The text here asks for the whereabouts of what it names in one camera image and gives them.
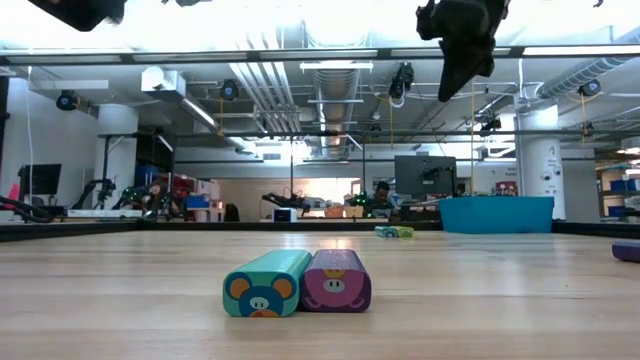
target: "pig ear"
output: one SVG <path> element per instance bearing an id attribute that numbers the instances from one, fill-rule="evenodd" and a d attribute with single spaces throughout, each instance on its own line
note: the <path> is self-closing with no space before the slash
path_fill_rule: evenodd
<path id="1" fill-rule="evenodd" d="M 349 304 L 349 306 L 351 306 L 354 309 L 357 309 L 360 306 L 362 306 L 363 303 L 364 303 L 364 298 L 357 297 L 355 300 L 351 302 L 351 304 Z"/>

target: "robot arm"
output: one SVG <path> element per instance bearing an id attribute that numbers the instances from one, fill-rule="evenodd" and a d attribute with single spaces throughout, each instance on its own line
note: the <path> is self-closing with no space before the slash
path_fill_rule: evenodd
<path id="1" fill-rule="evenodd" d="M 444 69 L 438 100 L 449 101 L 474 76 L 491 76 L 494 38 L 511 0 L 429 0 L 418 8 L 417 31 L 423 40 L 442 38 Z"/>

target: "bear face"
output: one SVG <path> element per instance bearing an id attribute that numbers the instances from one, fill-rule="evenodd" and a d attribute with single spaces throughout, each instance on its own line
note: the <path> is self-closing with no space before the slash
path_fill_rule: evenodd
<path id="1" fill-rule="evenodd" d="M 271 286 L 253 286 L 244 273 L 234 273 L 225 282 L 227 295 L 238 301 L 241 316 L 279 317 L 284 301 L 296 293 L 296 283 L 288 274 L 276 275 Z"/>

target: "person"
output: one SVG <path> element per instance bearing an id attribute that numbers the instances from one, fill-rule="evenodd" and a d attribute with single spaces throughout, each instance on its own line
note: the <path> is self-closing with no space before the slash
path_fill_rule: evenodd
<path id="1" fill-rule="evenodd" d="M 389 190 L 389 184 L 380 181 L 376 186 L 376 191 L 369 195 L 369 203 L 365 206 L 365 212 L 375 217 L 381 215 L 387 218 L 391 217 L 396 206 L 389 198 Z"/>

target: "red object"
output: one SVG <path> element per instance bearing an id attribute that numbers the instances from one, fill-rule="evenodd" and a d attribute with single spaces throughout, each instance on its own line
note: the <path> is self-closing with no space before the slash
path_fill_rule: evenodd
<path id="1" fill-rule="evenodd" d="M 497 182 L 496 193 L 518 196 L 518 182 L 517 181 Z"/>
<path id="2" fill-rule="evenodd" d="M 9 200 L 18 201 L 19 197 L 20 197 L 20 185 L 18 184 L 11 185 L 11 190 L 9 190 L 9 196 L 7 196 L 7 198 L 9 198 Z M 13 205 L 5 205 L 4 208 L 7 210 L 11 210 L 13 209 Z"/>

